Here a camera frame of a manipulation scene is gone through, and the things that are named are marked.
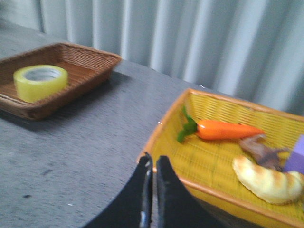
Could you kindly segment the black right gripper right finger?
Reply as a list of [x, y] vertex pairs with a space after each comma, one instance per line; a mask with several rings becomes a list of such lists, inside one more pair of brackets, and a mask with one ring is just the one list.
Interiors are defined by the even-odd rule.
[[159, 228], [224, 227], [189, 193], [167, 156], [159, 157], [156, 168]]

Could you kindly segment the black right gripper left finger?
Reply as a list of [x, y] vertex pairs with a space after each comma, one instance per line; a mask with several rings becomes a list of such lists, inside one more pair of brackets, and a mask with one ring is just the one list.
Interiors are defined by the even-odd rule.
[[85, 228], [149, 228], [152, 214], [152, 158], [146, 152], [115, 199]]

